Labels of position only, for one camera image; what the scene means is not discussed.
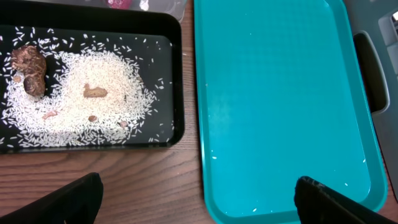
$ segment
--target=brown clump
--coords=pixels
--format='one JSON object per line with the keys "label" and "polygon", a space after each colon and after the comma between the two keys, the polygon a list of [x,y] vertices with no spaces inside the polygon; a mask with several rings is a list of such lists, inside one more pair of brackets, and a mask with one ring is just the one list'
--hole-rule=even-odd
{"label": "brown clump", "polygon": [[85,91],[83,92],[83,96],[85,98],[96,98],[96,97],[105,97],[108,94],[104,88],[96,87],[94,89],[90,89],[90,85],[85,85]]}
{"label": "brown clump", "polygon": [[11,53],[11,66],[25,75],[25,92],[32,96],[42,96],[45,91],[46,63],[36,47],[24,45]]}
{"label": "brown clump", "polygon": [[43,119],[47,119],[51,116],[56,116],[56,115],[58,115],[58,111],[49,111],[43,116]]}
{"label": "brown clump", "polygon": [[97,120],[97,117],[94,116],[94,115],[91,115],[91,116],[88,117],[88,120],[89,120],[90,122],[94,122],[94,121]]}
{"label": "brown clump", "polygon": [[122,127],[122,128],[125,128],[125,127],[127,127],[127,121],[122,121],[122,122],[120,122],[120,127]]}
{"label": "brown clump", "polygon": [[20,83],[21,77],[19,75],[16,75],[16,76],[14,76],[13,80],[14,80],[14,83]]}

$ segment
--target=black tray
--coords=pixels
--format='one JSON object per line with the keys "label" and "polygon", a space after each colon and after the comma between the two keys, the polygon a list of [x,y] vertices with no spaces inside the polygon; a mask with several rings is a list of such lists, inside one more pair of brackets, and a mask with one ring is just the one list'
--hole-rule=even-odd
{"label": "black tray", "polygon": [[[80,43],[90,43],[91,36],[101,41],[112,49],[113,44],[133,46],[131,52],[123,53],[124,57],[134,58],[135,55],[144,58],[139,60],[140,75],[146,88],[157,91],[160,101],[153,102],[152,106],[161,113],[152,112],[152,116],[146,116],[145,125],[141,128],[142,133],[130,138],[124,145],[100,145],[100,146],[67,146],[67,147],[42,147],[42,148],[19,148],[15,140],[9,140],[16,136],[19,130],[15,127],[9,128],[0,122],[0,138],[5,137],[4,143],[0,145],[0,153],[5,152],[30,152],[30,151],[63,151],[82,149],[112,149],[112,148],[136,148],[136,147],[169,147],[177,143],[184,132],[183,113],[183,83],[182,83],[182,41],[181,28],[178,21],[168,15],[154,12],[122,11],[115,9],[102,9],[96,7],[69,6],[61,4],[47,4],[29,1],[0,1],[0,35],[3,41],[0,43],[0,73],[4,65],[6,52],[24,45],[30,38],[24,39],[16,46],[11,40],[16,38],[15,26],[21,29],[31,30],[35,27],[35,39],[58,38],[60,48],[68,52],[79,53],[85,46]],[[55,34],[47,32],[52,28]],[[71,41],[73,47],[69,48],[62,44],[62,39]],[[51,74],[55,72],[57,65],[52,57],[46,58],[47,73],[50,78],[46,80],[46,88],[54,84]],[[164,79],[162,92],[155,88],[159,78]],[[6,87],[4,77],[0,77],[0,91]],[[149,138],[157,138],[159,142],[148,142]]]}

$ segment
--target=teal tray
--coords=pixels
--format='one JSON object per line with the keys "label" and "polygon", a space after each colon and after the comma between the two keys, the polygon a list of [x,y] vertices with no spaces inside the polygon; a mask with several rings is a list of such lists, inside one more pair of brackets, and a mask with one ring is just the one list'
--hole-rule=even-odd
{"label": "teal tray", "polygon": [[216,222],[297,222],[303,175],[382,207],[386,176],[341,0],[195,1],[195,44]]}

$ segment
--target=dried mushroom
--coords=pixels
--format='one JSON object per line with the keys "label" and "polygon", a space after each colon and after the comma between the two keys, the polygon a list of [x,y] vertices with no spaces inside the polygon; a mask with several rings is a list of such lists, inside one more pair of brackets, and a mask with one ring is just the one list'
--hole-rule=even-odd
{"label": "dried mushroom", "polygon": [[44,76],[46,63],[36,47],[24,45],[11,54],[11,66],[13,69],[25,75],[25,92],[32,96],[42,96],[45,91]]}

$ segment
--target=wood grain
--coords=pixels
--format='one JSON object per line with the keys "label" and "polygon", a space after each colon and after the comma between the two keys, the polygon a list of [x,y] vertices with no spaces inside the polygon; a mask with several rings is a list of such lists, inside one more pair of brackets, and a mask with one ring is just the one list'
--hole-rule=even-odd
{"label": "wood grain", "polygon": [[[104,198],[96,223],[213,223],[203,201],[193,48],[193,8],[183,30],[185,135],[166,150],[0,156],[0,216],[84,176],[99,172]],[[380,214],[398,222],[389,188]]]}

